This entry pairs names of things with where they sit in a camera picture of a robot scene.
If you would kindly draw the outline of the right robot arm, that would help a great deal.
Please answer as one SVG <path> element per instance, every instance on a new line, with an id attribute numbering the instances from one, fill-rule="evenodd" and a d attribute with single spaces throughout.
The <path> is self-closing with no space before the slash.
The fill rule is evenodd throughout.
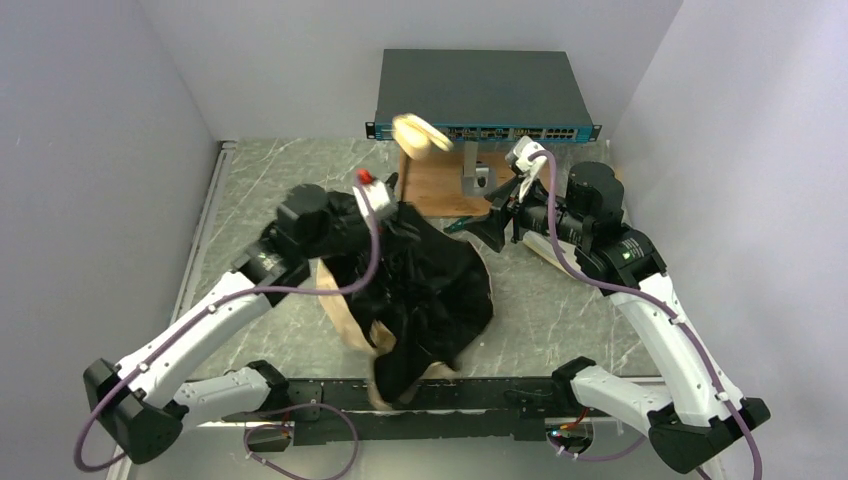
<path id="1" fill-rule="evenodd" d="M 765 423 L 763 400 L 744 395 L 724 374 L 685 314 L 666 264 L 649 237 L 623 216 L 624 189 L 602 163 L 580 163 L 567 176 L 564 196 L 544 186 L 543 152 L 514 160 L 513 178 L 488 195 L 490 211 L 463 228 L 494 251 L 533 231 L 560 252 L 574 248 L 571 275 L 598 288 L 626 317 L 657 366 L 657 392 L 579 357 L 552 375 L 554 400 L 563 407 L 602 411 L 639 431 L 672 470 L 702 472 L 705 464 Z"/>

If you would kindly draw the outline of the beige umbrella case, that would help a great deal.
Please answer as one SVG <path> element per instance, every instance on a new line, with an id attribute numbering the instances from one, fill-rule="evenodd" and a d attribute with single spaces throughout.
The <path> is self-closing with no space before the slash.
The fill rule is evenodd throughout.
<path id="1" fill-rule="evenodd" d="M 565 273 L 566 275 L 570 275 L 570 273 L 562 266 L 562 264 L 558 261 L 550 239 L 546 236 L 540 235 L 536 232 L 527 232 L 521 243 L 529 248 L 536 255 L 540 256 L 543 260 L 550 263 L 554 267 L 558 268 L 560 271 Z M 581 267 L 577 262 L 575 256 L 575 247 L 570 245 L 562 240 L 559 241 L 560 248 L 562 250 L 562 255 L 565 262 L 575 271 L 580 272 Z"/>

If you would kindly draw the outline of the beige folding umbrella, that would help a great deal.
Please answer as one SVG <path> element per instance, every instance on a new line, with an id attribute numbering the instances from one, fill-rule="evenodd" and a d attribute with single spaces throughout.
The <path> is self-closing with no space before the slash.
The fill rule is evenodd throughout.
<path id="1" fill-rule="evenodd" d="M 478 250 L 402 201 L 384 224 L 381 262 L 361 291 L 320 298 L 341 341 L 369 357 L 367 392 L 378 410 L 409 403 L 423 380 L 460 375 L 460 354 L 494 316 Z"/>

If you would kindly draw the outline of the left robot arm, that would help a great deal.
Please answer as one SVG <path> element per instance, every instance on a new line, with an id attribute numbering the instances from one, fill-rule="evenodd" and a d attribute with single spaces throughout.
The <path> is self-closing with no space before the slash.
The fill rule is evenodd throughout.
<path id="1" fill-rule="evenodd" d="M 108 433 L 124 458 L 143 464 L 167 451 L 184 431 L 207 422 L 319 408 L 316 391 L 299 391 L 264 360 L 205 380 L 194 379 L 193 372 L 287 296 L 304 294 L 314 259 L 362 255 L 366 268 L 351 283 L 313 288 L 313 295 L 363 290 L 377 272 L 384 222 L 397 208 L 392 188 L 380 180 L 357 182 L 348 194 L 315 184 L 292 188 L 276 218 L 198 304 L 120 361 L 99 359 L 85 369 L 90 413 L 75 441 L 76 467 L 91 470 L 83 447 L 94 426 Z"/>

